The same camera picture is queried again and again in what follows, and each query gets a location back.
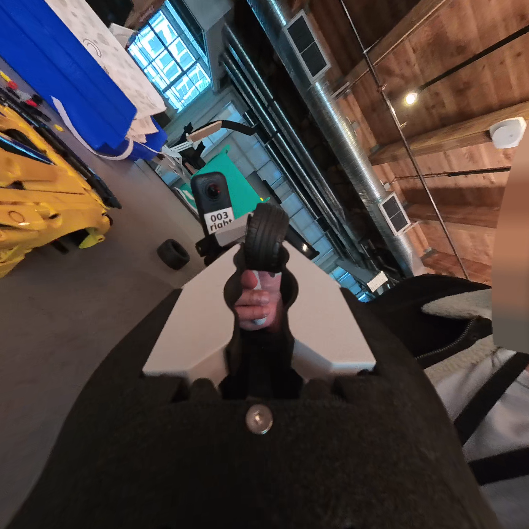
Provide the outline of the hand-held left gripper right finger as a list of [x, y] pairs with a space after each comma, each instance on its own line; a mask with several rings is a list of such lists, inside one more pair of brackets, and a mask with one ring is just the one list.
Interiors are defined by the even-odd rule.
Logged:
[[293, 369], [305, 381], [331, 381], [371, 371], [376, 360], [339, 283], [290, 243], [285, 242], [283, 248], [289, 255], [286, 270], [298, 288], [287, 309], [294, 338]]

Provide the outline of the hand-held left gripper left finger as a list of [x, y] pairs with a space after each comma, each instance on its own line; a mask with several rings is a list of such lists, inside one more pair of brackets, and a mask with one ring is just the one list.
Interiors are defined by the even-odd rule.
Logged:
[[228, 375], [225, 350], [232, 340], [234, 304], [241, 295], [241, 244], [236, 244], [190, 280], [145, 363], [146, 377], [209, 379], [215, 386]]

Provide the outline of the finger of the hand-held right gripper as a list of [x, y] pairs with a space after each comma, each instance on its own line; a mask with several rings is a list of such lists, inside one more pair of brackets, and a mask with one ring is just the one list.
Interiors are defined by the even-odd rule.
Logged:
[[219, 247], [224, 248], [244, 241], [246, 225], [228, 226], [215, 232], [215, 239]]

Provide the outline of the black toy car tyre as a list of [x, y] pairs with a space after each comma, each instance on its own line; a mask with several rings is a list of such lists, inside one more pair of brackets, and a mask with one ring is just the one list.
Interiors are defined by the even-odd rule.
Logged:
[[180, 270], [190, 261], [187, 250], [174, 239], [163, 241], [156, 249], [156, 254], [172, 270]]
[[289, 217], [280, 207], [260, 203], [247, 222], [244, 259], [248, 269], [279, 273], [280, 253], [289, 226]]

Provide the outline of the yellow toy brick car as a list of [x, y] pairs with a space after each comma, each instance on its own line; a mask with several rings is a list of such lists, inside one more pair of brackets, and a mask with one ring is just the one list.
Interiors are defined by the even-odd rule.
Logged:
[[78, 248], [105, 240], [111, 209], [122, 205], [107, 184], [52, 129], [1, 103], [1, 278], [36, 248]]

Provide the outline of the grey desk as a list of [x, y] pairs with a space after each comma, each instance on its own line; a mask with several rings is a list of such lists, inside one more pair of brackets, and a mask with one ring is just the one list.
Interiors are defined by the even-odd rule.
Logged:
[[[106, 240], [62, 255], [33, 250], [1, 279], [1, 528], [42, 472], [83, 386], [109, 351], [173, 289], [203, 268], [202, 230], [186, 205], [144, 161], [107, 161], [70, 130], [58, 132], [116, 195], [122, 209]], [[158, 246], [189, 253], [180, 270]]]

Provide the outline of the person's right hand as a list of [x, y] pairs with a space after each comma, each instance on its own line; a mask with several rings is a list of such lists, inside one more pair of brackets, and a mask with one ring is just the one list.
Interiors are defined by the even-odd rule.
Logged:
[[281, 273], [245, 270], [241, 275], [242, 294], [235, 303], [241, 329], [278, 333], [281, 329]]

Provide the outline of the teal green box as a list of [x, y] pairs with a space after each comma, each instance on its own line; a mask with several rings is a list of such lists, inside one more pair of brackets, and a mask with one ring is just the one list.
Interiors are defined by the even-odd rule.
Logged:
[[196, 204], [191, 190], [191, 180], [195, 174], [206, 174], [209, 172], [221, 172], [228, 183], [228, 190], [233, 207], [235, 220], [252, 213], [256, 206], [262, 202], [258, 193], [249, 184], [247, 179], [242, 175], [237, 166], [231, 161], [228, 156], [229, 147], [221, 149], [219, 153], [210, 158], [209, 161], [203, 161], [206, 165], [202, 169], [194, 169], [190, 177], [190, 183], [183, 183], [180, 187], [176, 187], [175, 191], [180, 198], [185, 201], [189, 208], [191, 208], [197, 215]]

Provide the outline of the dark tilted panel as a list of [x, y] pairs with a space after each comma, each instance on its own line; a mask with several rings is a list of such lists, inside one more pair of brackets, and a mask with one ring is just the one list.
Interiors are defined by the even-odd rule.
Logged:
[[311, 246], [291, 225], [288, 225], [285, 241], [311, 261], [320, 255], [320, 252]]

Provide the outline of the white air vent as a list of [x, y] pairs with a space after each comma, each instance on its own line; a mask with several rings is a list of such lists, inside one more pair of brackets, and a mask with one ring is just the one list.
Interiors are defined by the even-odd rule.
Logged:
[[412, 222], [395, 192], [389, 194], [378, 204], [378, 207], [394, 236], [404, 234], [412, 226]]
[[283, 32], [309, 85], [321, 81], [331, 68], [331, 62], [306, 12], [301, 9], [284, 27]]

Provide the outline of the grey shirt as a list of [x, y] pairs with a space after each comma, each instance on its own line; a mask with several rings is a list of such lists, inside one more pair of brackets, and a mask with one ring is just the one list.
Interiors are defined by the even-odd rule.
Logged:
[[500, 349], [436, 384], [503, 528], [528, 528], [528, 354]]

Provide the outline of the blue plastic bin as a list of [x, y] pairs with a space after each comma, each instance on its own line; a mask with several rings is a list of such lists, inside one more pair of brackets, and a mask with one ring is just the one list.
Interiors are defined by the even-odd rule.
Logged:
[[125, 137], [135, 106], [47, 1], [1, 1], [1, 57], [87, 149], [129, 158], [134, 144]]

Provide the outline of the cluster of small loose bricks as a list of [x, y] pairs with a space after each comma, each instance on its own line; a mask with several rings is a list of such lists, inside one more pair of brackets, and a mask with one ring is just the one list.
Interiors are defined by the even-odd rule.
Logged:
[[20, 120], [35, 130], [54, 129], [63, 133], [64, 128], [61, 125], [53, 124], [52, 128], [49, 127], [51, 118], [40, 109], [42, 103], [43, 99], [39, 95], [21, 90], [11, 77], [1, 71], [1, 108], [11, 109]]

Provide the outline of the white round ceiling device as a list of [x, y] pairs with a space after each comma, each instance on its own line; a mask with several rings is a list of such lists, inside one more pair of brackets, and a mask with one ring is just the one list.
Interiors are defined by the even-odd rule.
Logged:
[[502, 120], [489, 128], [489, 134], [496, 149], [512, 149], [519, 146], [527, 127], [526, 119], [514, 117]]

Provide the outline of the silver ceiling duct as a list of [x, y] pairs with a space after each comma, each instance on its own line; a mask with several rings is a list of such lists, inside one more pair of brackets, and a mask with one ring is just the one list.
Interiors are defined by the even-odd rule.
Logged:
[[248, 4], [403, 273], [406, 277], [421, 274], [424, 267], [408, 236], [395, 235], [379, 207], [389, 194], [332, 98], [327, 82], [323, 76], [309, 78], [306, 63], [288, 36], [290, 10], [280, 1], [248, 1]]

